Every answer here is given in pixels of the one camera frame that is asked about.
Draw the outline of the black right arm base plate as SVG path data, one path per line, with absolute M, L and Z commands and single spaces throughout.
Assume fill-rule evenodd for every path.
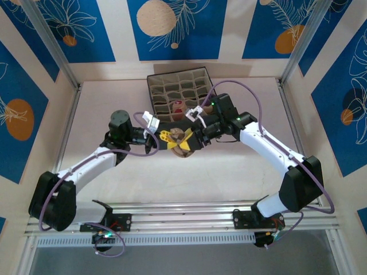
M 264 231 L 265 229 L 283 230 L 285 228 L 284 217 L 281 213 L 264 218 L 254 211 L 234 209 L 232 219 L 235 229 L 261 229 Z

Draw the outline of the blue floral wall panel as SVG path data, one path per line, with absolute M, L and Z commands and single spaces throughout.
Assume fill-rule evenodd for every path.
M 311 94 L 343 176 L 367 165 L 367 25 Z
M 68 62 L 115 61 L 96 0 L 39 0 L 36 4 Z
M 367 0 L 333 0 L 329 10 L 298 63 L 302 77 L 328 51 L 336 56 L 367 20 Z
M 0 42 L 0 176 L 19 184 L 48 98 Z
M 216 60 L 228 0 L 127 0 L 140 61 Z
M 60 68 L 44 45 L 42 39 L 39 37 L 19 0 L 0 0 L 0 7 L 4 10 L 22 38 L 31 48 L 48 75 L 55 82 Z
M 243 59 L 288 58 L 321 0 L 257 0 Z

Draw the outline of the black controller board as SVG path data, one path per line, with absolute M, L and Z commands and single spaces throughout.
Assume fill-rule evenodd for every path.
M 255 246 L 258 248 L 268 249 L 274 245 L 275 242 L 280 238 L 280 230 L 277 231 L 264 231 L 255 233 Z
M 92 236 L 92 244 L 95 252 L 104 253 L 110 250 L 111 246 L 106 246 L 106 244 L 112 244 L 115 239 L 112 237 L 112 233 L 109 231 L 99 231 Z

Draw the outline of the black fabric sock organizer box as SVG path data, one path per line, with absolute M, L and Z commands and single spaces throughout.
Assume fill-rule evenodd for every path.
M 216 95 L 215 91 L 209 92 L 212 85 L 205 67 L 147 76 L 151 106 L 162 123 L 175 122 L 172 106 L 177 100 L 183 100 L 187 109 L 194 109 L 202 103 L 211 104 L 205 98 Z

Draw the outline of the beige sock with red toe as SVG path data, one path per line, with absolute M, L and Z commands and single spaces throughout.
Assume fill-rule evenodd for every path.
M 172 119 L 174 121 L 182 120 L 187 110 L 186 103 L 183 100 L 177 100 L 172 106 Z

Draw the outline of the aluminium mounting rail frame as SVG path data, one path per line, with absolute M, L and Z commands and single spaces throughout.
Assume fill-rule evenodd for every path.
M 130 233 L 207 233 L 232 232 L 234 225 L 232 212 L 250 210 L 255 201 L 224 202 L 171 202 L 171 203 L 108 203 L 115 213 L 132 214 Z M 304 217 L 295 230 L 334 230 L 340 225 L 336 214 L 303 209 Z M 298 213 L 285 213 L 286 228 L 289 229 L 299 219 Z M 66 230 L 40 232 L 38 220 L 30 218 L 25 235 L 67 235 L 81 234 L 78 225 L 71 225 Z

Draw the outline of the aluminium frame post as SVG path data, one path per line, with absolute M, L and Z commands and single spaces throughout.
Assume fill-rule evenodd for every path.
M 27 15 L 29 21 L 35 28 L 38 36 L 41 38 L 42 42 L 46 46 L 48 52 L 54 59 L 55 63 L 59 69 L 63 72 L 66 79 L 71 84 L 73 90 L 77 92 L 80 88 L 80 83 L 78 82 L 74 72 L 69 66 L 69 62 L 62 51 L 60 45 L 58 44 L 55 36 L 53 35 L 50 27 L 48 26 L 45 18 L 41 14 L 39 8 L 33 0 L 19 0 L 21 6 Z
M 305 76 L 353 0 L 313 0 L 303 33 L 280 77 L 284 86 L 296 68 Z

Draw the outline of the brown checkered sock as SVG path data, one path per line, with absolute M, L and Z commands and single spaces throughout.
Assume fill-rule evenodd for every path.
M 170 150 L 180 158 L 188 158 L 194 154 L 194 150 L 189 148 L 188 140 L 192 136 L 192 130 L 189 128 L 183 131 L 180 128 L 172 128 L 169 131 L 169 141 L 172 144 Z

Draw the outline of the aluminium side rail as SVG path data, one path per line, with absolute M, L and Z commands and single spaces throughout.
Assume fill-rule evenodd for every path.
M 56 110 L 50 113 L 51 136 L 47 140 L 52 150 L 46 172 L 57 172 L 62 165 L 76 110 L 80 101 L 82 85 L 68 99 L 58 99 Z
M 285 90 L 280 80 L 277 80 L 277 86 L 279 90 L 279 94 L 283 103 L 284 110 L 286 112 L 287 120 L 291 128 L 291 133 L 295 142 L 295 150 L 296 152 L 302 154 L 305 158 L 309 158 L 310 155 L 307 154 L 301 139 L 301 123 L 298 111 L 293 106 L 294 101 L 291 96 Z

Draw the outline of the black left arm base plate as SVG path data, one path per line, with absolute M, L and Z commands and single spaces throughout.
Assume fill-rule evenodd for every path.
M 130 231 L 132 224 L 132 214 L 108 214 L 99 222 L 100 225 L 106 226 L 116 232 Z M 80 232 L 97 232 L 102 230 L 100 227 L 83 224 L 80 226 Z

